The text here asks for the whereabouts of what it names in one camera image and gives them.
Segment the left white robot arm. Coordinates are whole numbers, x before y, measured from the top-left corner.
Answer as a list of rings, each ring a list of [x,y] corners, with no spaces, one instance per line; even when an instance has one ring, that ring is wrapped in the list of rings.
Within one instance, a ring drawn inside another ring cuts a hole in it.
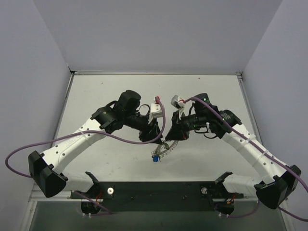
[[[65,168],[95,142],[111,137],[123,126],[139,131],[138,144],[162,144],[157,119],[165,118],[163,105],[159,97],[155,97],[147,114],[142,115],[137,109],[140,100],[138,93],[127,90],[117,101],[98,108],[74,134],[42,153],[34,151],[28,156],[30,176],[47,198],[63,190],[77,190],[88,198],[95,197],[99,181],[92,173],[70,174]]]

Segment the blue key tag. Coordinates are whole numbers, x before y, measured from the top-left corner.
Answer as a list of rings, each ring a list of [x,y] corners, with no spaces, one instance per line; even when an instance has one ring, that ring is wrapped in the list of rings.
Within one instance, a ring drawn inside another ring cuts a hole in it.
[[[159,161],[159,156],[154,155],[154,156],[152,157],[152,159],[153,159],[153,162],[158,162],[158,161]]]

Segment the large metal keyring with loops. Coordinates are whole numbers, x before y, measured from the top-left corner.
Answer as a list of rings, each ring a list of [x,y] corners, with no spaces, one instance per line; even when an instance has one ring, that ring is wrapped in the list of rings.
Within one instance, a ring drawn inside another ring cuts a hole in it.
[[[152,152],[151,156],[153,157],[154,155],[159,156],[159,159],[165,157],[168,155],[170,152],[172,152],[178,145],[179,141],[163,141],[162,144],[158,145]]]

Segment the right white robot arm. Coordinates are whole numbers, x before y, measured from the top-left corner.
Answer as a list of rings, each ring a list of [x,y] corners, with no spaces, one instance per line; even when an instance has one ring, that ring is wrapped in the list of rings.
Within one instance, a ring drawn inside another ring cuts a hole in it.
[[[205,128],[208,133],[233,147],[258,173],[257,178],[228,174],[223,179],[223,187],[229,193],[256,196],[270,209],[279,205],[296,189],[301,170],[289,166],[273,156],[250,133],[241,120],[230,110],[220,111],[212,105],[206,93],[191,98],[194,114],[184,114],[186,101],[175,95],[171,104],[177,109],[172,116],[172,127],[167,141],[184,141],[190,131]]]

